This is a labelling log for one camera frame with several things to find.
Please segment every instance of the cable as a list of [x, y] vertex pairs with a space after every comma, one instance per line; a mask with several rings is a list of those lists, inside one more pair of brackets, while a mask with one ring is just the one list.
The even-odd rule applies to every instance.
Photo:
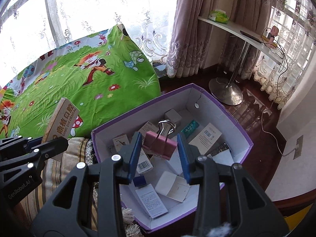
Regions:
[[[264, 31], [267, 30], [267, 29], [270, 29], [270, 30], [271, 30], [271, 28], [268, 28], [268, 27], [265, 28], [265, 29], [263, 30], [263, 32], [262, 32], [262, 35], [263, 35]], [[279, 93], [279, 91], [278, 91], [279, 79], [280, 79], [281, 75], [284, 74], [285, 72], [287, 72], [287, 70], [288, 70], [288, 68], [289, 68], [288, 60], [286, 59], [286, 55], [285, 55], [285, 50], [283, 51], [283, 47], [279, 44], [279, 41], [278, 41], [278, 40], [276, 40], [276, 42], [277, 42], [277, 44], [280, 46], [280, 48], [278, 48], [278, 47], [276, 47], [276, 48], [277, 48], [277, 49], [282, 53], [282, 55], [283, 55], [282, 58], [281, 58], [279, 55], [276, 54], [277, 56], [279, 56], [279, 57], [282, 59], [282, 62], [281, 62], [281, 65], [280, 65], [280, 68], [279, 68], [278, 72], [280, 73], [280, 72], [282, 72], [282, 70], [284, 69], [284, 64], [285, 64], [285, 63], [284, 63], [284, 59], [285, 59], [285, 62], [286, 62], [286, 70], [285, 70], [284, 72], [282, 72], [282, 73], [279, 75], [278, 79], [277, 79], [277, 82], [276, 82], [276, 85], [277, 85], [277, 86], [276, 86], [276, 95], [277, 95], [277, 96], [276, 96], [275, 100], [278, 98], [278, 93]], [[272, 51], [272, 49], [267, 46], [267, 44], [269, 44], [269, 43], [263, 42], [263, 44], [264, 44], [267, 48], [269, 48], [269, 49]], [[282, 157], [286, 157], [287, 155], [290, 155], [293, 151], [296, 151], [296, 149], [298, 149], [299, 145], [296, 145], [296, 147], [295, 147], [293, 150], [291, 150], [289, 153], [287, 153], [287, 154], [284, 155], [284, 154], [281, 152], [280, 148], [279, 148], [279, 144], [278, 144], [278, 142], [277, 142], [276, 137], [275, 137], [272, 133], [267, 132], [267, 131], [265, 131], [265, 130], [263, 129], [263, 124], [262, 124], [263, 113], [264, 113], [265, 111], [271, 110], [272, 106], [273, 106], [273, 101], [272, 101], [272, 103], [271, 103], [270, 108], [265, 109], [265, 110], [262, 111], [261, 118], [260, 118], [261, 129], [262, 129], [263, 132], [265, 132], [265, 133], [267, 133], [267, 134], [270, 134], [270, 135], [272, 135], [272, 136], [274, 137], [274, 139], [276, 140], [276, 143], [277, 143], [276, 146], [277, 146], [277, 148], [278, 148], [278, 150], [279, 150], [281, 156], [282, 156]]]

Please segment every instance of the table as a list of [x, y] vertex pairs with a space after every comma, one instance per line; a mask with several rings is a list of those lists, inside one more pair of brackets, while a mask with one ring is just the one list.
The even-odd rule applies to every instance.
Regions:
[[209, 82], [209, 89], [211, 93], [215, 96], [216, 99], [221, 101], [222, 103], [225, 103], [230, 106], [238, 105], [243, 100], [243, 94], [242, 91], [239, 89], [239, 87], [234, 83], [236, 75], [238, 74], [238, 71], [241, 67], [241, 65], [244, 63], [245, 58], [247, 56], [247, 52], [249, 50], [249, 46], [252, 45], [253, 47], [257, 48], [258, 50], [262, 51], [264, 54], [266, 54], [268, 57], [270, 57], [276, 64], [281, 65], [282, 59], [273, 51], [271, 51], [268, 47], [266, 47], [263, 43], [259, 43], [251, 38], [248, 38], [240, 33], [240, 31], [244, 31], [245, 33], [248, 33], [257, 39], [261, 40], [261, 37], [250, 31], [249, 29], [238, 25], [232, 21], [228, 21], [227, 24], [215, 22], [213, 20], [210, 20], [205, 17], [198, 17], [199, 20], [205, 21], [209, 24], [212, 24], [216, 27], [219, 27], [221, 29], [226, 30], [227, 32], [230, 32], [234, 34], [235, 36], [241, 38], [245, 41], [244, 46], [242, 48], [241, 54], [238, 58], [237, 65], [233, 71], [233, 75], [230, 78], [230, 80], [226, 78], [213, 78]]

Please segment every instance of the pink binder clip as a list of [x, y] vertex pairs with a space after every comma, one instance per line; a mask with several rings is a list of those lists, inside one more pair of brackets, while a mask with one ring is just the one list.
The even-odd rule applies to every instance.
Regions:
[[[161, 135], [164, 130], [163, 123], [167, 123], [172, 127], [166, 137]], [[171, 155], [176, 149], [178, 143], [169, 139], [168, 136], [175, 131], [176, 125], [170, 120], [163, 120], [158, 123], [158, 126], [159, 133], [154, 133], [152, 131], [148, 131], [146, 133], [143, 148], [146, 150], [151, 150], [154, 154], [160, 155], [166, 160], [170, 160]]]

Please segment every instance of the black phone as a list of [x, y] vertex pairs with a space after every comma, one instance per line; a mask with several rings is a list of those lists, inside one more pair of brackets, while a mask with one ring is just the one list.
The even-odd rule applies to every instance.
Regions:
[[258, 38], [255, 38], [255, 37], [253, 37], [252, 35], [250, 35], [250, 34], [244, 32], [244, 31], [241, 31], [241, 30], [240, 30], [240, 33], [241, 33], [242, 35], [246, 36], [246, 37], [251, 38], [252, 40], [255, 40], [255, 41], [259, 42], [259, 43], [262, 43]]

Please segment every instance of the cartoon print fabric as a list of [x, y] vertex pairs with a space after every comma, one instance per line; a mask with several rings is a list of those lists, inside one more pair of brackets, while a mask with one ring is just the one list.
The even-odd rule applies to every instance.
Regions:
[[118, 26], [40, 56], [0, 90], [0, 138], [42, 136], [61, 97], [80, 110], [69, 137], [157, 97], [153, 67]]

